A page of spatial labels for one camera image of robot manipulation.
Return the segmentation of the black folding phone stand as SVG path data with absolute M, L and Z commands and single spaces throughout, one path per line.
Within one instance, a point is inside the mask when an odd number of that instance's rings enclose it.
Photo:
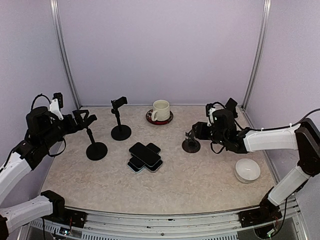
M 232 112 L 233 117 L 235 119 L 238 118 L 238 113 L 236 110 L 237 105 L 238 105 L 238 103 L 231 97 L 228 99 L 227 103 L 225 104 L 225 108 Z

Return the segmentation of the black plate phone stand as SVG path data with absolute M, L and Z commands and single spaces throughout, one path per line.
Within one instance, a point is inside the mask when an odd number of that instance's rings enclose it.
M 197 153 L 201 149 L 201 144 L 195 139 L 194 130 L 185 132 L 185 139 L 182 142 L 182 149 L 190 154 Z

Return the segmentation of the tall black clamp phone stand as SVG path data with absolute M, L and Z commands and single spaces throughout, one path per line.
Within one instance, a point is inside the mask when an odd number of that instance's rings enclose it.
M 128 100 L 125 96 L 122 96 L 118 99 L 111 101 L 111 104 L 112 104 L 111 113 L 115 115 L 116 121 L 117 121 L 117 126 L 115 126 L 111 130 L 111 137 L 116 141 L 124 141 L 128 139 L 132 134 L 131 128 L 121 123 L 120 112 L 119 112 L 119 108 L 122 107 L 123 105 L 126 105 L 127 103 L 128 103 Z

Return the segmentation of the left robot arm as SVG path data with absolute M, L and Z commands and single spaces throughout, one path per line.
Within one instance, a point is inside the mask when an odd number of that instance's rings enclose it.
M 65 143 L 67 135 L 85 130 L 95 121 L 88 110 L 60 114 L 46 106 L 32 109 L 26 116 L 27 130 L 9 152 L 0 168 L 0 238 L 6 240 L 20 227 L 38 219 L 72 223 L 65 199 L 52 190 L 40 192 L 44 160 L 58 156 L 51 148 Z

